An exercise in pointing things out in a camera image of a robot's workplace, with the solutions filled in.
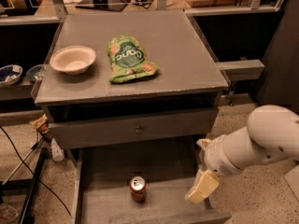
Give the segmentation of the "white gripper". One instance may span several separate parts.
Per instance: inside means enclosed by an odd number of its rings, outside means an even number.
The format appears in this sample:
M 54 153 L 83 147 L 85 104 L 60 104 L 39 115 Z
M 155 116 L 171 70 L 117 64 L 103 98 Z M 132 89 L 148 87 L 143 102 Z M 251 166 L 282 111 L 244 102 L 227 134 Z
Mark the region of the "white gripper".
M 208 170 L 198 170 L 193 186 L 185 195 L 185 201 L 192 204 L 201 203 L 216 190 L 219 176 L 238 175 L 243 171 L 234 158 L 242 144 L 242 138 L 236 134 L 223 134 L 213 140 L 199 139 L 196 144 L 204 151 L 203 161 Z

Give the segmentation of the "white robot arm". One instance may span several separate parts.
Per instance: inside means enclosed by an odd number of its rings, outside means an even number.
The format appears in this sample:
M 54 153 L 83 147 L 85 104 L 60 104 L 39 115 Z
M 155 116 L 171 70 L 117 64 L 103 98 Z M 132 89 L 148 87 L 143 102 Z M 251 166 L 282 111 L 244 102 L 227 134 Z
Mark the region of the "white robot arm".
M 254 109 L 246 125 L 213 140 L 199 139 L 200 161 L 193 186 L 185 196 L 198 204 L 208 198 L 223 177 L 241 174 L 255 165 L 299 159 L 299 115 L 278 105 Z

